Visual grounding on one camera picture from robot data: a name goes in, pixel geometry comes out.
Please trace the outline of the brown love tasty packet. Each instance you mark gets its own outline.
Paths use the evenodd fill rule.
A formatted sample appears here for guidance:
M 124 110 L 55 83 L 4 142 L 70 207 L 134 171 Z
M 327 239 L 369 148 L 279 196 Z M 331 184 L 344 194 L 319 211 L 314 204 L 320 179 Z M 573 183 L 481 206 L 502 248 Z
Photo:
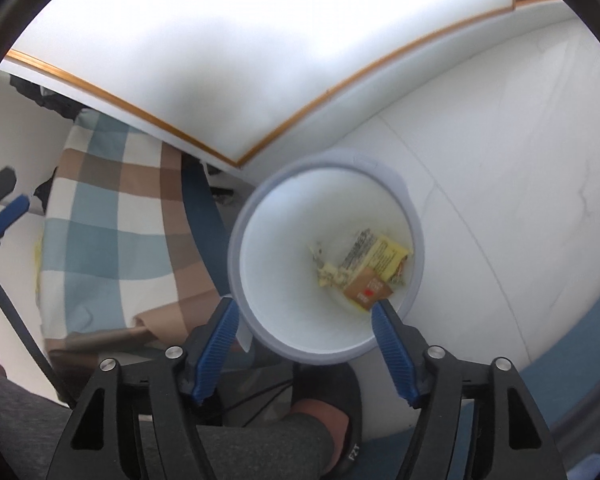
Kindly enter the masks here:
M 369 311 L 376 302 L 388 299 L 392 288 L 369 266 L 358 272 L 343 289 L 343 295 L 365 311 Z

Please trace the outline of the yellow printed wrapper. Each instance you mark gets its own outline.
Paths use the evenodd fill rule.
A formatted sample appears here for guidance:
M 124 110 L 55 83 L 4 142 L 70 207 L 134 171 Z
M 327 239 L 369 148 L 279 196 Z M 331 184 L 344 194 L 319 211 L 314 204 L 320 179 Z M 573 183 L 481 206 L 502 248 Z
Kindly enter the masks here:
M 317 283 L 321 287 L 332 286 L 343 290 L 366 266 L 372 268 L 388 285 L 405 284 L 405 266 L 413 255 L 410 248 L 403 247 L 387 235 L 372 229 L 347 236 L 341 245 L 344 253 L 338 264 L 328 260 L 322 243 L 309 247 L 316 266 Z

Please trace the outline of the white trash bin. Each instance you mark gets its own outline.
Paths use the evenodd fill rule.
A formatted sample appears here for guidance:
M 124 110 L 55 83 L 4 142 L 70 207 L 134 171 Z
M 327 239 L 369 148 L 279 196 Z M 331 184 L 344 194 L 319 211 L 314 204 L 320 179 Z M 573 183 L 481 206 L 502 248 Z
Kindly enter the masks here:
M 228 245 L 230 292 L 250 333 L 285 359 L 334 364 L 376 346 L 370 312 L 318 274 L 343 265 L 372 234 L 410 251 L 389 296 L 412 310 L 424 274 L 422 225 L 404 179 L 350 148 L 303 157 L 263 181 Z

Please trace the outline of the checkered tablecloth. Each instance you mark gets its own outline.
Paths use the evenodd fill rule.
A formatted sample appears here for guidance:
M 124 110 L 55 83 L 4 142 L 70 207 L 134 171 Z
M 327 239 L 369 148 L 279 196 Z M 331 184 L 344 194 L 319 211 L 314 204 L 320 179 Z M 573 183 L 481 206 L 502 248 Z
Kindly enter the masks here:
M 48 352 L 181 344 L 226 292 L 225 258 L 198 159 L 96 110 L 78 115 L 42 237 Z

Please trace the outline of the black slipper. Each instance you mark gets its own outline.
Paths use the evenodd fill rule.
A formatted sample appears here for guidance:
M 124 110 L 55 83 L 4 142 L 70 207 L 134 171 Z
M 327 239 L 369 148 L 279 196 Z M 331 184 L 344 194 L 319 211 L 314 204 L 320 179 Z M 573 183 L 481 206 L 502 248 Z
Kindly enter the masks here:
M 363 429 L 362 393 L 352 366 L 294 363 L 290 414 L 310 416 L 332 438 L 332 457 L 323 477 L 346 474 L 360 454 Z

